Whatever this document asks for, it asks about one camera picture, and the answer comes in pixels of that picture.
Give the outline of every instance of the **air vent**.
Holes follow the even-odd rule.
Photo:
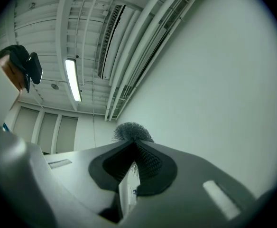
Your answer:
[[[116,24],[119,20],[119,17],[120,17],[120,14],[121,14],[123,8],[124,8],[124,5],[115,5],[115,7],[114,7],[114,9],[111,13],[111,17],[109,19],[109,22],[107,24],[104,39],[102,41],[102,47],[101,47],[100,59],[99,59],[98,76],[100,78],[103,78],[104,66],[105,66],[107,52],[108,52],[108,49],[109,49],[109,45],[110,45],[112,35],[113,35],[115,27],[116,27]]]

